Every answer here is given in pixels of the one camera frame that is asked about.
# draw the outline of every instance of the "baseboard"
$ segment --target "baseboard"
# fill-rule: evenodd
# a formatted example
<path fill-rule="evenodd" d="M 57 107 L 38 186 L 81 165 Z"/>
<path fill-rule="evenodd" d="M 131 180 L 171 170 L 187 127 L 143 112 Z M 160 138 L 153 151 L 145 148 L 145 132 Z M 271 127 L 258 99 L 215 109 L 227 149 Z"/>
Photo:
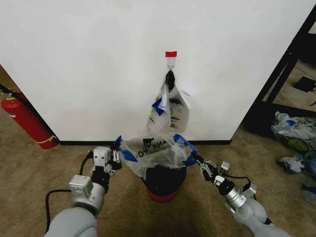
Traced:
<path fill-rule="evenodd" d="M 189 141 L 192 145 L 229 145 L 231 140 Z M 59 141 L 62 146 L 110 146 L 113 141 Z"/>

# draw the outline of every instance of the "red tape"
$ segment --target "red tape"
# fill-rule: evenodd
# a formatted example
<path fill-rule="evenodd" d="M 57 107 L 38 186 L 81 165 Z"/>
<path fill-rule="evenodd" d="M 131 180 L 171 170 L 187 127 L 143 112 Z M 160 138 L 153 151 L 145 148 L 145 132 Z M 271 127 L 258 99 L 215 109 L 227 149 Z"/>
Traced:
<path fill-rule="evenodd" d="M 174 52 L 166 52 L 166 58 L 174 58 L 177 56 L 177 51 Z"/>

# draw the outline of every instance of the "trash can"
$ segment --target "trash can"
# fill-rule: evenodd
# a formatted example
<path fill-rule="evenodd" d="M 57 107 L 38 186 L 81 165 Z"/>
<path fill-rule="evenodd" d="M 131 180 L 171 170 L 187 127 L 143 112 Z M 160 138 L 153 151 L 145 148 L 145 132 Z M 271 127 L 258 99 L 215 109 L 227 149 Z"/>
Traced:
<path fill-rule="evenodd" d="M 167 202 L 174 198 L 186 175 L 186 167 L 170 169 L 157 165 L 154 168 L 147 168 L 146 179 L 142 178 L 142 181 L 153 200 Z"/>

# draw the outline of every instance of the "fire extinguisher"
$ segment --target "fire extinguisher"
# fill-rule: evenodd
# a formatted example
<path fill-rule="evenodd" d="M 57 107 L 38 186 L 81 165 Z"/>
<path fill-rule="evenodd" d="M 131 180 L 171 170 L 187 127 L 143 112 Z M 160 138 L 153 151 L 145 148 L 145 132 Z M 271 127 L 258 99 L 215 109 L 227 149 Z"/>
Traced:
<path fill-rule="evenodd" d="M 36 143 L 43 149 L 50 149 L 58 144 L 57 137 L 22 93 L 15 93 L 1 84 L 0 90 L 8 94 L 1 102 L 1 107 Z"/>

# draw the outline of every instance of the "plastic bag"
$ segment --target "plastic bag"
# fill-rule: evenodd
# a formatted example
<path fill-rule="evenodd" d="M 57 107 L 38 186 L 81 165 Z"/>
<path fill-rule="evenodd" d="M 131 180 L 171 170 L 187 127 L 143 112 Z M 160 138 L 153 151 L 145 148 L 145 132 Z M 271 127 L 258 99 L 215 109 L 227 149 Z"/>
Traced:
<path fill-rule="evenodd" d="M 183 132 L 189 121 L 190 107 L 187 93 L 181 93 L 170 70 L 162 84 L 146 125 L 151 134 L 175 131 Z"/>
<path fill-rule="evenodd" d="M 304 165 L 306 170 L 316 180 L 316 151 L 307 152 L 304 157 Z"/>
<path fill-rule="evenodd" d="M 316 118 L 291 118 L 288 114 L 276 112 L 271 130 L 278 141 L 297 151 L 316 149 Z"/>
<path fill-rule="evenodd" d="M 161 165 L 177 169 L 194 164 L 192 151 L 196 149 L 179 134 L 121 140 L 118 149 L 121 160 L 144 179 L 147 168 Z"/>
<path fill-rule="evenodd" d="M 295 155 L 293 158 L 283 157 L 277 164 L 290 174 L 301 173 L 304 170 L 302 155 Z"/>

